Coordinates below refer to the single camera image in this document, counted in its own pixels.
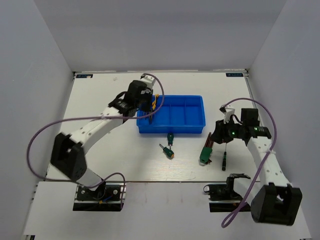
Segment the yellow black needle-nose pliers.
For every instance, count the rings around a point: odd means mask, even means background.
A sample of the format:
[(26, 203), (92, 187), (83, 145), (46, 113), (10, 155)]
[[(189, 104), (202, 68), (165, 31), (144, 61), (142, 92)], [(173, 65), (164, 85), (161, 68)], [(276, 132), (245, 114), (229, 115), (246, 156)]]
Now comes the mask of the yellow black needle-nose pliers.
[(150, 112), (148, 112), (149, 117), (148, 117), (148, 123), (151, 125), (153, 122), (153, 112), (154, 110), (152, 109)]

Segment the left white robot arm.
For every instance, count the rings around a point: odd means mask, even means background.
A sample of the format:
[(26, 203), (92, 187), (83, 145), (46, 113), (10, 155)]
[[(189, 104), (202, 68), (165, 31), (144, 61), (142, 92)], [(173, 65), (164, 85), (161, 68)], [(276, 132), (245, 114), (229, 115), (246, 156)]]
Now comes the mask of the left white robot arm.
[(50, 163), (69, 180), (89, 187), (88, 193), (99, 200), (105, 196), (103, 179), (87, 167), (86, 154), (95, 143), (111, 130), (124, 124), (124, 117), (134, 117), (138, 109), (151, 108), (156, 80), (149, 75), (133, 80), (126, 91), (118, 94), (101, 112), (80, 129), (59, 133), (54, 140)]

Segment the green stubby phillips screwdriver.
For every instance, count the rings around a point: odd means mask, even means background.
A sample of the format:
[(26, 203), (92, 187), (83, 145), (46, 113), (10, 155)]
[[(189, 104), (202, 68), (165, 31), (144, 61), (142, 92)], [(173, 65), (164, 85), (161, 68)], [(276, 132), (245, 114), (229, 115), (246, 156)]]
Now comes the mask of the green stubby phillips screwdriver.
[(166, 155), (167, 158), (169, 158), (169, 159), (173, 159), (174, 158), (175, 154), (171, 149), (169, 149), (166, 146), (163, 146), (162, 144), (159, 144), (159, 146), (161, 147), (163, 153)]

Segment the green hex key set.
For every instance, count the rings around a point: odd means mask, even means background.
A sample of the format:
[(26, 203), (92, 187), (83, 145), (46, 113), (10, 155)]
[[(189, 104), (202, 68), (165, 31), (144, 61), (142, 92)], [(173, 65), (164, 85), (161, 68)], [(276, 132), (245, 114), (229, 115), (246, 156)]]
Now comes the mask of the green hex key set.
[(214, 141), (212, 140), (211, 135), (212, 133), (209, 132), (199, 156), (199, 162), (202, 165), (208, 165), (212, 162), (210, 157), (213, 151)]

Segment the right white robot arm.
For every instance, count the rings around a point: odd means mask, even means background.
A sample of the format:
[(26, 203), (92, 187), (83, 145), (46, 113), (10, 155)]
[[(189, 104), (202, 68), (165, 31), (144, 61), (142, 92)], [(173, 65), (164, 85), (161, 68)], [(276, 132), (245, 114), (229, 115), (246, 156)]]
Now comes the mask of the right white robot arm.
[(292, 226), (302, 201), (302, 192), (293, 187), (278, 163), (269, 129), (260, 125), (256, 108), (243, 108), (240, 118), (230, 105), (222, 106), (224, 118), (215, 123), (211, 140), (227, 144), (234, 139), (244, 141), (257, 167), (255, 177), (232, 173), (225, 187), (214, 190), (219, 199), (240, 199), (240, 207), (248, 205), (256, 223)]

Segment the yellow black combination pliers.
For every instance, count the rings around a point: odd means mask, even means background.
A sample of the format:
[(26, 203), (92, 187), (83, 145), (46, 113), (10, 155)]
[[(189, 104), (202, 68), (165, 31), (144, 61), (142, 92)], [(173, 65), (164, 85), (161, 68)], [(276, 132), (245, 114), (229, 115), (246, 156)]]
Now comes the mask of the yellow black combination pliers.
[(154, 101), (152, 102), (152, 105), (151, 105), (153, 111), (156, 109), (159, 96), (160, 96), (159, 94), (156, 94), (156, 95), (154, 96)]

